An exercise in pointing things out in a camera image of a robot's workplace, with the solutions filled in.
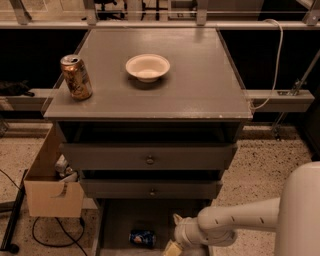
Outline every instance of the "drawer front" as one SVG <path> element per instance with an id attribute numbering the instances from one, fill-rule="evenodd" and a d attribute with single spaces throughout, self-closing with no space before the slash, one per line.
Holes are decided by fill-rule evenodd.
<path id="1" fill-rule="evenodd" d="M 222 183 L 177 181 L 81 180 L 87 197 L 140 199 L 208 199 L 217 197 Z"/>
<path id="2" fill-rule="evenodd" d="M 225 170 L 235 144 L 218 146 L 110 146 L 61 144 L 70 166 L 80 170 Z"/>

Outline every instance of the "black cable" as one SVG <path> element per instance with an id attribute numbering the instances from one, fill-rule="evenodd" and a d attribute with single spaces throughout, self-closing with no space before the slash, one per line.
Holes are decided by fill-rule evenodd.
<path id="1" fill-rule="evenodd" d="M 1 169 L 0 169 L 0 172 L 2 172 L 13 183 L 13 185 L 15 185 L 19 190 L 21 190 L 21 188 L 10 178 L 10 176 L 8 174 L 6 174 Z"/>
<path id="2" fill-rule="evenodd" d="M 83 234 L 84 234 L 84 229 L 85 229 L 85 223 L 84 223 L 84 220 L 82 218 L 80 218 L 80 225 L 82 227 L 82 232 L 80 234 L 80 236 L 77 238 L 77 239 L 74 239 L 66 230 L 65 228 L 63 227 L 62 223 L 60 222 L 60 220 L 58 218 L 55 218 L 56 221 L 58 222 L 59 226 L 61 227 L 61 229 L 63 230 L 63 232 L 65 233 L 65 235 L 67 235 L 71 240 L 72 242 L 71 243 L 68 243 L 68 244 L 61 244 L 61 245 L 57 245 L 57 244 L 48 244 L 48 243 L 44 243 L 44 242 L 41 242 L 38 238 L 36 238 L 35 236 L 35 226 L 36 226 L 36 223 L 38 222 L 40 217 L 36 218 L 36 220 L 34 221 L 33 223 L 33 226 L 32 226 L 32 237 L 33 239 L 38 242 L 39 244 L 43 245 L 43 246 L 46 246 L 46 247 L 54 247 L 54 248 L 63 248 L 63 247 L 68 247 L 68 246 L 71 246 L 73 244 L 76 244 L 80 249 L 81 251 L 84 253 L 84 255 L 87 256 L 87 253 L 85 252 L 85 250 L 81 247 L 81 245 L 78 243 L 78 241 L 82 238 Z"/>

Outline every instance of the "desk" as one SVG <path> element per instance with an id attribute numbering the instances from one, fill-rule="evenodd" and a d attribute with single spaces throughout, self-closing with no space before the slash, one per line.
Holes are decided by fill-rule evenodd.
<path id="1" fill-rule="evenodd" d="M 125 63 L 143 53 L 166 57 L 170 71 L 152 84 L 129 76 Z M 86 195 L 215 198 L 238 134 L 252 118 L 217 31 L 97 29 L 80 55 L 93 95 L 76 102 L 63 82 L 45 117 L 60 127 L 60 149 L 81 171 Z"/>

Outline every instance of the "white robot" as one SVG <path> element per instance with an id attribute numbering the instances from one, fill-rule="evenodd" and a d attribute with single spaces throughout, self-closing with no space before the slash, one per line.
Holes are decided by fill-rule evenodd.
<path id="1" fill-rule="evenodd" d="M 250 229 L 276 232 L 275 256 L 319 256 L 320 162 L 294 170 L 280 198 L 211 206 L 196 218 L 175 215 L 174 219 L 176 241 L 169 243 L 164 255 L 189 255 L 188 251 L 193 251 L 190 255 L 206 255 L 201 253 L 203 247 L 229 246 L 237 238 L 237 229 Z"/>

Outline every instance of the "soda can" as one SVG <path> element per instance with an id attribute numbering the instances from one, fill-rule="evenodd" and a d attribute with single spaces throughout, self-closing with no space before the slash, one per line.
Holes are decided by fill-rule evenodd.
<path id="1" fill-rule="evenodd" d="M 87 69 L 79 55 L 67 55 L 60 61 L 61 71 L 71 97 L 84 100 L 92 95 L 92 86 Z"/>
<path id="2" fill-rule="evenodd" d="M 156 236 L 149 230 L 131 230 L 129 241 L 132 244 L 153 247 L 156 244 Z"/>

